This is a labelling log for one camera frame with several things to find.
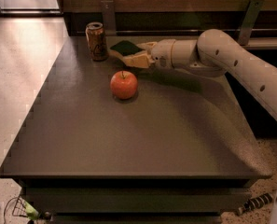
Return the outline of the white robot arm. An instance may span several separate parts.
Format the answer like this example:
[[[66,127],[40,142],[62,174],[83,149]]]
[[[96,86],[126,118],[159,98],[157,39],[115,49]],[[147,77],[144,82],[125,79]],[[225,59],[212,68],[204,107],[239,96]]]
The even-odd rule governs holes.
[[[277,67],[220,30],[207,30],[190,40],[130,43],[122,59],[129,67],[181,68],[208,77],[230,73],[277,121]]]

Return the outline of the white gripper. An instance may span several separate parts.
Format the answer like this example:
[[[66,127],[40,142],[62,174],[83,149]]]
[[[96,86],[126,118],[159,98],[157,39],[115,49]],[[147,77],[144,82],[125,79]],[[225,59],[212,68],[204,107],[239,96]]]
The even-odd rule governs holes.
[[[139,43],[137,47],[144,50],[151,50],[151,55],[146,51],[140,51],[132,55],[124,56],[123,62],[129,67],[143,69],[149,68],[155,62],[157,68],[172,69],[172,50],[174,43],[174,39],[164,39],[157,43]]]

